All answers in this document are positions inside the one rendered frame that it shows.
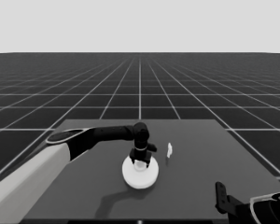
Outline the large thick white disc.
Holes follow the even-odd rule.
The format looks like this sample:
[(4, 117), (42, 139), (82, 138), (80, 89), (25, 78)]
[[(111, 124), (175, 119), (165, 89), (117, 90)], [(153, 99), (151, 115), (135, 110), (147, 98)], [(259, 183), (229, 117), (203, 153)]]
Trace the large thick white disc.
[(149, 165), (143, 161), (132, 162), (132, 159), (127, 157), (122, 164), (122, 175), (131, 188), (147, 189), (156, 182), (159, 165), (154, 157), (150, 159)]

